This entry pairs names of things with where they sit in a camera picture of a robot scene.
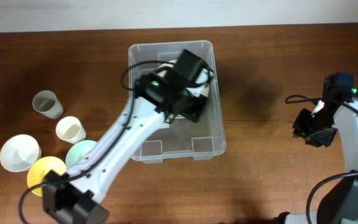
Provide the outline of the cream white bowl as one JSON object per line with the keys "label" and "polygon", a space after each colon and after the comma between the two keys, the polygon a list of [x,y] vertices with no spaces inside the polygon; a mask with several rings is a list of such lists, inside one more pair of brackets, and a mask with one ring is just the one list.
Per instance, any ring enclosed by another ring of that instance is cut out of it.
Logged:
{"label": "cream white bowl", "polygon": [[[162,67],[170,67],[173,68],[173,66],[176,64],[177,60],[171,60],[168,63],[161,64],[158,68]],[[196,84],[204,83],[208,80],[209,77],[209,71],[207,69],[202,69],[201,73],[199,74],[198,78],[196,79]],[[205,96],[208,97],[209,95],[209,85],[201,85],[196,88],[186,88],[187,91],[189,91],[190,96],[200,97]]]}

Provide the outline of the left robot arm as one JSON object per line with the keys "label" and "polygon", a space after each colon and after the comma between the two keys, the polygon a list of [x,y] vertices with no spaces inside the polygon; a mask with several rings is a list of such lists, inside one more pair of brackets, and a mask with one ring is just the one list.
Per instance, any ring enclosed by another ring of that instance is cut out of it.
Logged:
{"label": "left robot arm", "polygon": [[185,49],[175,62],[132,82],[126,107],[82,159],[59,175],[49,171],[42,182],[44,212],[58,223],[106,223],[101,206],[113,180],[137,148],[162,124],[177,116],[197,122],[213,79],[208,63]]}

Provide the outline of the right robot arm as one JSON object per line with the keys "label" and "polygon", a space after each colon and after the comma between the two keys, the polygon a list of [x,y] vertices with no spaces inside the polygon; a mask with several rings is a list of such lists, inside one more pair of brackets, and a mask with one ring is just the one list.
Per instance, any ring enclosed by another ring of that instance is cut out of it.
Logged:
{"label": "right robot arm", "polygon": [[340,135],[345,173],[330,176],[311,190],[304,213],[283,212],[277,221],[291,223],[358,223],[358,88],[351,74],[327,76],[320,98],[288,96],[287,104],[312,102],[293,123],[293,135],[314,147],[329,147]]}

